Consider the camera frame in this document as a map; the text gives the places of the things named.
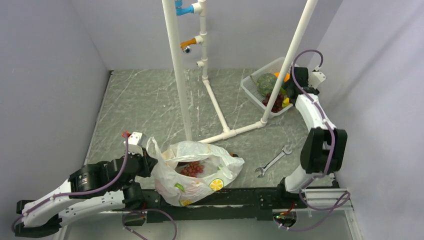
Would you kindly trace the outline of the white printed plastic bag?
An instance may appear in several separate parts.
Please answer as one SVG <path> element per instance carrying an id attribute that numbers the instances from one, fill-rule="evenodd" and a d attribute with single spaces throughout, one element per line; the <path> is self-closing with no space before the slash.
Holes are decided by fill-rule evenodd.
<path id="1" fill-rule="evenodd" d="M 162 152 L 150 137 L 146 150 L 157 159 L 151 171 L 154 188 L 173 206 L 187 206 L 222 190 L 237 178 L 245 163 L 220 146 L 198 141 L 181 141 Z"/>

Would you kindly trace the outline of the yellow fake bananas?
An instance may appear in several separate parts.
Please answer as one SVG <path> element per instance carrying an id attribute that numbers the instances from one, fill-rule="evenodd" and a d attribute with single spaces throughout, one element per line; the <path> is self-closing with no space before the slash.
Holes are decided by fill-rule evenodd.
<path id="1" fill-rule="evenodd" d="M 284 109 L 290 105 L 290 99 L 288 97 L 285 97 L 282 101 L 281 107 Z"/>

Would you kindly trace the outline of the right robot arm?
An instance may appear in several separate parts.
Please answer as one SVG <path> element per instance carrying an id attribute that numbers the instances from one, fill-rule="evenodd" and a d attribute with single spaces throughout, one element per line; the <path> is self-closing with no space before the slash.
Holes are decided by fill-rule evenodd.
<path id="1" fill-rule="evenodd" d="M 282 88 L 289 103 L 304 120 L 308 135 L 300 152 L 300 164 L 284 179 L 285 188 L 275 194 L 276 203 L 287 208 L 295 201 L 295 194 L 317 178 L 338 172 L 343 163 L 348 134 L 337 128 L 319 102 L 319 91 L 309 84 L 306 67 L 293 66 Z"/>

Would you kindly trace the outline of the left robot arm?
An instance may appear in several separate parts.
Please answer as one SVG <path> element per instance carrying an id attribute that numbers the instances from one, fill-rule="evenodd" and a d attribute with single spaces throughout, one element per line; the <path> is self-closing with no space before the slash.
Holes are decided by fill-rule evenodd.
<path id="1" fill-rule="evenodd" d="M 148 178 L 157 159 L 146 150 L 111 161 L 86 164 L 59 187 L 38 200 L 20 200 L 12 223 L 17 237 L 43 238 L 72 221 L 109 210 L 137 210 L 143 191 L 136 177 Z"/>

